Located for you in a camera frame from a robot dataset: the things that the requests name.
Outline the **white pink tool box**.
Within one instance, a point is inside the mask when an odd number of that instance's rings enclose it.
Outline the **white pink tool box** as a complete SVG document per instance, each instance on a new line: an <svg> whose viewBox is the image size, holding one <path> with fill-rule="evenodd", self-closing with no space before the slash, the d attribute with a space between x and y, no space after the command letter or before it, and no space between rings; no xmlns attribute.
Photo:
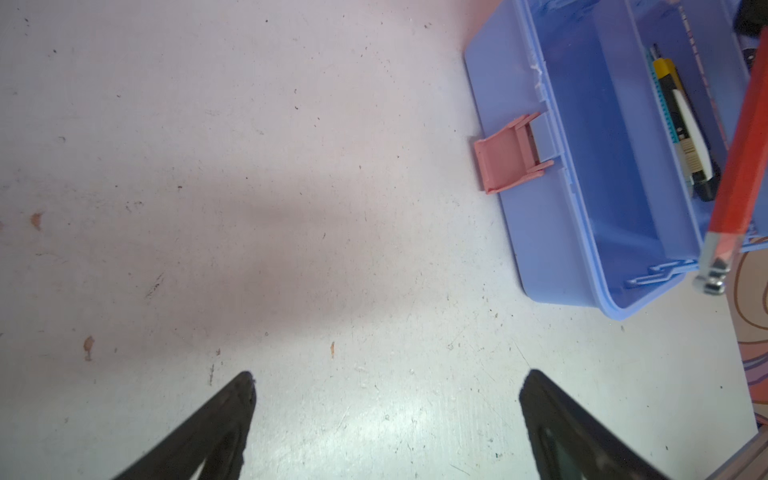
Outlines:
<svg viewBox="0 0 768 480"><path fill-rule="evenodd" d="M676 67L723 171L749 80L735 1L503 1L464 58L520 280L625 319L698 267L693 190L651 57Z"/></svg>

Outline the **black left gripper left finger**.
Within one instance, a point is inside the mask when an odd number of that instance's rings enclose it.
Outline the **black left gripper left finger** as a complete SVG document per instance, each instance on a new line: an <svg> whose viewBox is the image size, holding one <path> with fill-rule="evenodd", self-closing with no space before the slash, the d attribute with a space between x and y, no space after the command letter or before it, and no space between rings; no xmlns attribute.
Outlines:
<svg viewBox="0 0 768 480"><path fill-rule="evenodd" d="M248 371L236 375L119 479L237 479L257 393Z"/></svg>

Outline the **red sleeved hex key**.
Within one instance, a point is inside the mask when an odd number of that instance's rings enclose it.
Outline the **red sleeved hex key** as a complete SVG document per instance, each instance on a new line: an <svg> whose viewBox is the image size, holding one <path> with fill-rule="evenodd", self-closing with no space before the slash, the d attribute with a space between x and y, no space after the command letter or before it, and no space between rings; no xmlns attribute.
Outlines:
<svg viewBox="0 0 768 480"><path fill-rule="evenodd" d="M767 26L763 24L695 278L695 285L707 295L725 292L726 278L741 251L766 166Z"/></svg>

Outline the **yellow black utility knife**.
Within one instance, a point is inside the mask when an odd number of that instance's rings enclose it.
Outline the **yellow black utility knife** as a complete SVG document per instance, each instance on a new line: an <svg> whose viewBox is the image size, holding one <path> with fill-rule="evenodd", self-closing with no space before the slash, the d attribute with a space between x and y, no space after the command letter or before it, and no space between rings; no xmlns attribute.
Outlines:
<svg viewBox="0 0 768 480"><path fill-rule="evenodd" d="M665 121L689 194L703 202L713 202L721 178L719 166L712 159L709 142L702 132L677 67L671 59L662 55L657 44L651 45L649 54Z"/></svg>

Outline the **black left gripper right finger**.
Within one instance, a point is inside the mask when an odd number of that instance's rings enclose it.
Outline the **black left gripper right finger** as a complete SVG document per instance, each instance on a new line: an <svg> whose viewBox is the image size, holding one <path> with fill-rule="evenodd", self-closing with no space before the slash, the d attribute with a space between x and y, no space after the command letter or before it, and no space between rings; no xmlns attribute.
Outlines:
<svg viewBox="0 0 768 480"><path fill-rule="evenodd" d="M665 477L542 371L529 371L519 402L541 479Z"/></svg>

